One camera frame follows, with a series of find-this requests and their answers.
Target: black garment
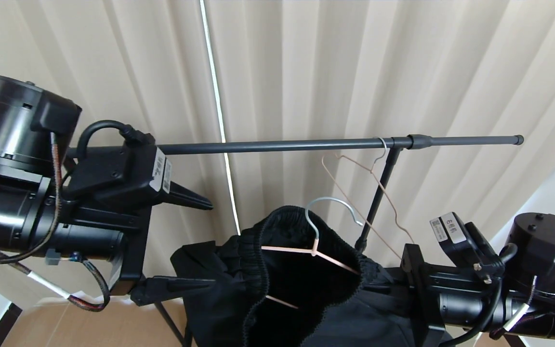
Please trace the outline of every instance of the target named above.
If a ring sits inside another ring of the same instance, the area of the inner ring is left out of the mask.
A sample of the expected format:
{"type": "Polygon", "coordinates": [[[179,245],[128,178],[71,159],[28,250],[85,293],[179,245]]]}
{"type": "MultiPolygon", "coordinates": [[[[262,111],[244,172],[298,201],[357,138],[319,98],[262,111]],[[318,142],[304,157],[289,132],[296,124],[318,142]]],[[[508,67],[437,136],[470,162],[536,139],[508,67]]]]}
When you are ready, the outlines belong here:
{"type": "Polygon", "coordinates": [[[304,209],[284,206],[222,247],[190,244],[171,257],[179,277],[215,279],[211,290],[184,297],[199,347],[413,347],[408,319],[367,305],[357,295],[392,279],[310,213],[318,250],[361,272],[352,274],[309,254],[262,251],[262,245],[311,248],[304,209]],[[298,306],[287,307],[266,295],[298,306]]]}

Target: curtain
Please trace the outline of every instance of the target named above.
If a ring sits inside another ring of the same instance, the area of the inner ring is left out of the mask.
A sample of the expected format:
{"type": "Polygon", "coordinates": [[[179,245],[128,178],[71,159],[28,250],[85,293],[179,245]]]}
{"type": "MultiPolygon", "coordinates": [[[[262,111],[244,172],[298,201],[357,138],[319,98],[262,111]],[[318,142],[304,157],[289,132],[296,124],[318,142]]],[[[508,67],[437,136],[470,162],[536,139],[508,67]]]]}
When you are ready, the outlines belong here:
{"type": "MultiPolygon", "coordinates": [[[[130,123],[158,143],[522,134],[520,146],[403,151],[388,184],[429,262],[447,263],[428,221],[455,211],[491,239],[555,167],[555,2],[207,1],[216,105],[197,1],[0,2],[0,75],[74,100],[81,129],[130,123]]],[[[119,145],[102,130],[91,145],[119,145]]],[[[229,155],[241,228],[283,204],[343,198],[367,215],[374,178],[331,152],[229,155]]],[[[383,150],[342,151],[371,165],[383,150]]],[[[154,208],[145,274],[174,275],[181,244],[235,235],[224,156],[171,156],[174,181],[216,209],[154,208]]],[[[376,172],[380,174],[383,160],[376,172]]],[[[350,244],[343,206],[313,206],[350,244]]],[[[386,199],[374,228],[399,253],[386,199]]],[[[365,252],[398,264],[373,232],[365,252]]],[[[24,262],[70,292],[99,290],[79,264],[24,262]]],[[[110,265],[100,263],[108,274],[110,265]]],[[[0,266],[0,293],[26,308],[53,293],[0,266]]]]}

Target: empty clothes hanger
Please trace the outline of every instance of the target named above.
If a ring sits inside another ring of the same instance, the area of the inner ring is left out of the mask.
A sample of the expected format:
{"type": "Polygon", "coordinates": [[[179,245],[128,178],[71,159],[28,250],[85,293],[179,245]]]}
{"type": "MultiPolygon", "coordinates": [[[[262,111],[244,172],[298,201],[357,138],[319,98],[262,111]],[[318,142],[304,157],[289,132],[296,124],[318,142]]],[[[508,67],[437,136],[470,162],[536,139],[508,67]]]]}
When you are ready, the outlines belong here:
{"type": "Polygon", "coordinates": [[[289,248],[289,247],[275,247],[275,246],[262,246],[261,249],[262,250],[267,250],[267,251],[280,251],[280,252],[291,252],[291,253],[307,253],[312,255],[313,257],[318,255],[319,257],[321,257],[322,259],[325,259],[326,261],[330,261],[333,264],[341,267],[341,268],[345,268],[346,270],[352,272],[353,274],[359,274],[359,272],[357,272],[356,270],[354,270],[353,268],[351,268],[350,266],[342,263],[341,261],[337,261],[335,259],[333,259],[332,257],[319,252],[318,251],[318,242],[320,241],[320,234],[318,232],[318,228],[317,226],[314,225],[314,223],[311,221],[310,219],[310,207],[315,204],[316,202],[320,201],[320,200],[331,200],[331,201],[335,201],[335,202],[339,202],[341,204],[343,204],[344,206],[346,206],[348,208],[348,210],[350,211],[350,215],[352,216],[353,220],[355,221],[355,223],[357,223],[359,226],[363,226],[362,222],[359,222],[359,220],[357,220],[357,216],[355,215],[355,211],[353,210],[353,207],[350,206],[347,202],[340,200],[338,198],[333,198],[331,196],[323,196],[322,198],[317,198],[312,200],[306,207],[305,207],[305,219],[308,221],[308,223],[310,224],[310,226],[312,227],[312,229],[314,230],[314,232],[316,233],[316,237],[314,239],[314,244],[311,248],[311,250],[306,250],[304,248],[289,248]]]}
{"type": "MultiPolygon", "coordinates": [[[[374,176],[374,180],[376,180],[376,183],[378,184],[378,187],[383,191],[384,196],[387,198],[389,204],[391,205],[391,207],[394,210],[395,213],[395,225],[402,231],[404,231],[407,235],[408,238],[410,239],[410,241],[412,243],[414,243],[414,239],[412,239],[412,235],[410,234],[410,232],[403,226],[401,226],[401,224],[399,224],[398,221],[398,212],[397,212],[397,208],[395,207],[394,203],[391,200],[391,197],[388,195],[387,191],[385,190],[385,187],[380,183],[381,181],[379,180],[378,176],[376,176],[376,174],[374,173],[374,166],[376,165],[376,162],[378,160],[380,160],[381,158],[383,158],[386,154],[387,154],[387,143],[382,139],[379,138],[382,142],[383,142],[383,148],[384,148],[384,152],[383,155],[379,156],[378,158],[376,158],[374,160],[374,162],[372,163],[372,167],[368,168],[366,166],[364,166],[363,164],[359,163],[356,160],[353,160],[352,158],[350,158],[349,156],[345,156],[345,155],[338,155],[337,153],[334,153],[335,157],[337,158],[337,160],[341,160],[341,158],[346,158],[347,160],[352,161],[353,163],[355,163],[356,165],[358,165],[359,167],[362,167],[363,169],[365,169],[366,171],[368,171],[372,176],[374,176]]],[[[324,167],[325,171],[327,172],[327,174],[329,174],[329,176],[331,177],[331,179],[333,180],[333,182],[335,183],[335,186],[337,186],[337,188],[339,189],[340,192],[342,192],[342,195],[344,195],[344,197],[346,198],[346,200],[354,207],[355,211],[357,211],[357,213],[359,213],[359,215],[361,217],[363,217],[361,211],[359,211],[357,209],[357,207],[352,203],[352,201],[350,201],[350,198],[348,197],[348,195],[346,194],[346,192],[344,191],[344,189],[342,189],[342,187],[337,183],[337,180],[335,180],[335,176],[333,176],[330,172],[330,170],[328,169],[328,167],[324,164],[324,158],[325,156],[322,156],[321,162],[322,162],[322,167],[324,167]]],[[[398,257],[399,259],[401,259],[401,255],[398,254],[393,248],[392,246],[383,238],[383,236],[380,235],[380,233],[378,231],[376,231],[376,229],[372,226],[372,224],[365,220],[366,224],[370,227],[370,229],[372,231],[374,231],[374,233],[379,237],[379,239],[381,239],[381,241],[383,241],[387,247],[395,254],[396,257],[398,257]]]]}

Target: silver metal hook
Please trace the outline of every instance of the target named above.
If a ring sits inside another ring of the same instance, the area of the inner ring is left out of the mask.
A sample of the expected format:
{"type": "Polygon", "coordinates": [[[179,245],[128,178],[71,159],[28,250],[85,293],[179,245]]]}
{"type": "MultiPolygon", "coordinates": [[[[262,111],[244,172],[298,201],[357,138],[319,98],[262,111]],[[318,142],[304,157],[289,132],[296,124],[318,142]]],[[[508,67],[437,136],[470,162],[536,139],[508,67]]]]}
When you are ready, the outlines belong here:
{"type": "Polygon", "coordinates": [[[305,219],[308,221],[308,224],[310,224],[310,226],[312,227],[312,229],[314,229],[314,232],[316,233],[316,236],[317,236],[317,237],[316,237],[317,240],[320,239],[320,233],[318,232],[317,226],[315,226],[314,223],[313,223],[313,222],[311,221],[311,219],[310,219],[310,207],[311,207],[313,204],[315,204],[315,203],[317,203],[318,201],[320,201],[320,200],[331,200],[331,201],[339,202],[339,203],[341,203],[342,205],[346,206],[346,207],[348,208],[348,210],[350,211],[350,215],[352,215],[354,222],[357,223],[357,224],[358,224],[359,226],[361,226],[361,227],[363,226],[363,222],[360,222],[359,220],[357,220],[357,216],[355,215],[355,210],[353,210],[353,207],[350,206],[350,205],[348,204],[348,202],[345,202],[344,200],[340,200],[340,199],[338,199],[338,198],[334,198],[334,197],[332,197],[332,196],[322,196],[321,198],[317,198],[317,199],[312,200],[312,201],[308,204],[308,206],[305,207],[305,219]]]}
{"type": "Polygon", "coordinates": [[[385,158],[385,155],[387,155],[387,143],[385,142],[385,140],[382,137],[376,137],[378,140],[381,140],[383,142],[383,146],[385,148],[385,151],[383,152],[383,155],[379,156],[378,158],[374,159],[374,163],[372,163],[372,167],[374,167],[374,165],[376,165],[376,162],[378,160],[381,160],[382,158],[385,158]]]}

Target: robotic arm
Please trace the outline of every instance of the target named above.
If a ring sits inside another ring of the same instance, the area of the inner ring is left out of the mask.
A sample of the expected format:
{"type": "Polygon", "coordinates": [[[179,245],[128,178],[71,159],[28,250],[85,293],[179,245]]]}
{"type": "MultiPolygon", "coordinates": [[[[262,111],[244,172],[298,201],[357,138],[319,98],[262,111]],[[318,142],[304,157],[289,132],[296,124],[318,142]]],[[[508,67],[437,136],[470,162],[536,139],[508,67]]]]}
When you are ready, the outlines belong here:
{"type": "MultiPolygon", "coordinates": [[[[0,76],[0,250],[20,253],[0,256],[0,264],[106,259],[113,264],[106,292],[130,294],[139,306],[209,288],[210,280],[145,279],[142,271],[152,206],[209,210],[211,202],[171,181],[172,165],[151,134],[117,121],[90,125],[79,137],[79,161],[66,158],[80,113],[68,99],[0,76]],[[88,156],[102,128],[116,128],[123,145],[88,156]]],[[[387,269],[394,283],[364,289],[372,307],[410,318],[418,347],[438,346],[447,324],[469,329],[451,344],[480,331],[555,338],[555,215],[518,215],[500,255],[455,213],[430,225],[455,267],[428,264],[407,244],[401,266],[387,269]]]]}

